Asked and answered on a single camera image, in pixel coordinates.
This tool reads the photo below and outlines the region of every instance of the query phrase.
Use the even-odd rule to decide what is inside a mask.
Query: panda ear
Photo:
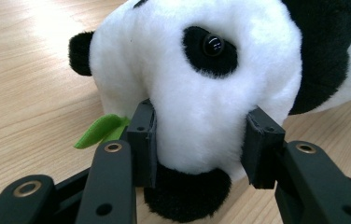
[[[68,57],[71,68],[82,76],[91,76],[89,67],[89,51],[94,32],[75,35],[68,45]]]
[[[158,164],[156,186],[145,188],[151,212],[177,222],[213,216],[228,197],[232,181],[219,170],[187,175]]]

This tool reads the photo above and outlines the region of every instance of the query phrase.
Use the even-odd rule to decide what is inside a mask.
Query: stuffed panda
[[[106,114],[150,99],[160,166],[145,200],[178,222],[213,215],[246,175],[249,111],[282,124],[351,100],[351,0],[130,0],[69,49]]]

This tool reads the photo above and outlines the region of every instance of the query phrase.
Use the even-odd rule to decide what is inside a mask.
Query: wood grain
[[[103,112],[94,82],[68,65],[68,39],[94,30],[123,0],[0,1],[0,192],[32,174],[56,183],[90,166],[94,147],[72,145]],[[325,148],[351,176],[351,102],[294,116],[287,140]],[[172,223],[149,213],[137,190],[138,223]],[[244,179],[224,206],[194,223],[281,223],[272,190]]]

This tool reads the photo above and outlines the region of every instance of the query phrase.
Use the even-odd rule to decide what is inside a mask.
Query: brass insert
[[[306,144],[298,144],[296,146],[296,148],[299,151],[304,152],[304,153],[308,153],[308,154],[315,154],[317,152],[317,150],[314,147],[306,145]]]
[[[106,152],[117,152],[122,149],[122,145],[119,143],[111,143],[105,146]]]
[[[42,183],[38,180],[30,180],[24,184],[19,185],[13,190],[13,195],[18,198],[27,197],[31,194],[36,193],[42,186]]]

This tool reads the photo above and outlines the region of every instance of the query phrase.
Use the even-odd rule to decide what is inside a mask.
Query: panda eye
[[[191,67],[204,77],[225,78],[237,68],[236,47],[203,28],[185,29],[182,43]]]
[[[224,40],[213,34],[208,34],[205,36],[203,41],[203,51],[205,55],[216,57],[222,53],[224,50]]]

